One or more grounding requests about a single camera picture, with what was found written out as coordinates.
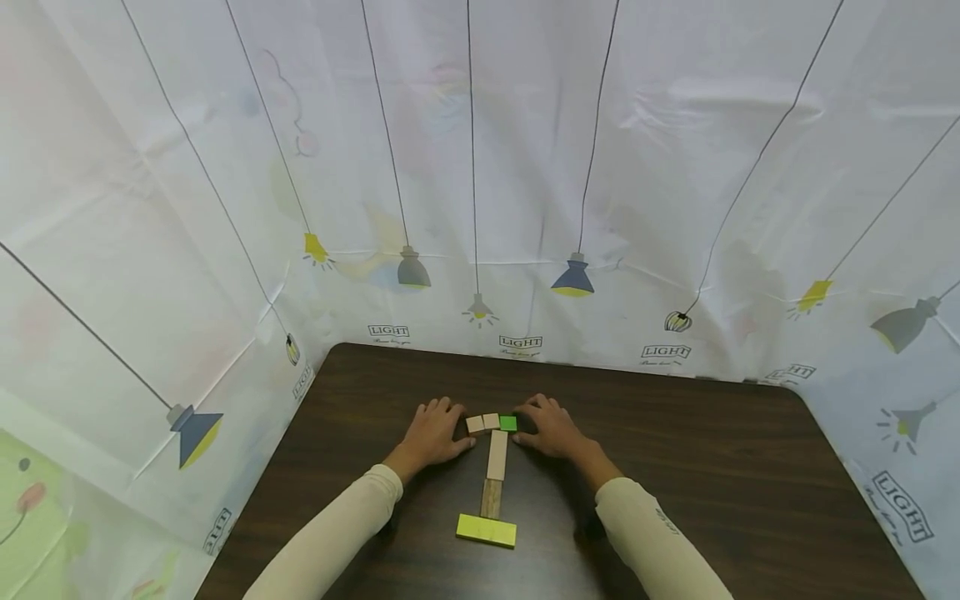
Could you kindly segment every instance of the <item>person's right hand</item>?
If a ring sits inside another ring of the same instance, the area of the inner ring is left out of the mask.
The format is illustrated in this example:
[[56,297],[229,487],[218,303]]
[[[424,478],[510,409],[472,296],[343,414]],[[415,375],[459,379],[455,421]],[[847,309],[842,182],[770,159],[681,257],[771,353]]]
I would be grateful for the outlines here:
[[589,444],[589,439],[580,433],[570,414],[554,398],[537,394],[514,409],[530,417],[537,425],[538,433],[514,434],[514,442],[539,450],[555,458],[572,458]]

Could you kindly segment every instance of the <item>person's left hand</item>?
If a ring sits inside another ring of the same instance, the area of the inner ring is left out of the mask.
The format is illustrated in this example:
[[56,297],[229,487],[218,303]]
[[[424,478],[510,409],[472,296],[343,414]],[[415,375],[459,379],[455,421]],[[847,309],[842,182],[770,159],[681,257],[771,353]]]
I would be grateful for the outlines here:
[[474,438],[453,441],[453,428],[467,411],[463,404],[450,404],[444,396],[421,404],[403,441],[390,453],[383,464],[391,468],[406,485],[428,465],[438,465],[460,456],[476,445]]

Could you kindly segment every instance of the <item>dark brown table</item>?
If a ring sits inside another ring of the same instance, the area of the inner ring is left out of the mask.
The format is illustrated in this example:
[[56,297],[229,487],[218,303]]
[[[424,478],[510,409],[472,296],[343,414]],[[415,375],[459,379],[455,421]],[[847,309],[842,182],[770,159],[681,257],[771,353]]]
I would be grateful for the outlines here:
[[[788,390],[340,345],[317,380],[200,598],[240,598],[310,518],[383,459],[420,402],[472,414],[556,397],[660,500],[736,600],[922,600],[801,400]],[[374,539],[324,598],[645,598],[605,540],[577,544],[589,499],[554,461],[511,445],[501,518],[516,549],[454,537],[478,514],[489,437],[405,491],[391,539]]]

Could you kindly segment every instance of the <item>green block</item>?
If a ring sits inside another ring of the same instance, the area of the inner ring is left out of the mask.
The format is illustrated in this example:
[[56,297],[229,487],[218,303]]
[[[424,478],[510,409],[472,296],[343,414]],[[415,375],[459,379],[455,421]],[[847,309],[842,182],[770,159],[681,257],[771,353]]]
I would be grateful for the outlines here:
[[513,415],[500,415],[500,429],[502,431],[516,431],[516,417]]

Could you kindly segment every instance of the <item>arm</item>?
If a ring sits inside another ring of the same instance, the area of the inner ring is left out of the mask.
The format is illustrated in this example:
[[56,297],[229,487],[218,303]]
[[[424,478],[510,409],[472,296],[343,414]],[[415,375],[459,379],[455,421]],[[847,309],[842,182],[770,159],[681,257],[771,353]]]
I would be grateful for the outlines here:
[[537,435],[518,444],[569,459],[596,494],[597,514],[620,559],[636,573],[650,600],[732,600],[704,557],[660,509],[657,499],[623,476],[600,444],[588,439],[557,400],[536,395],[517,410]]
[[420,405],[396,449],[353,482],[299,530],[274,557],[244,600],[316,600],[347,568],[360,548],[390,519],[403,486],[427,465],[448,461],[476,440],[452,442],[453,428],[463,415],[450,398]]

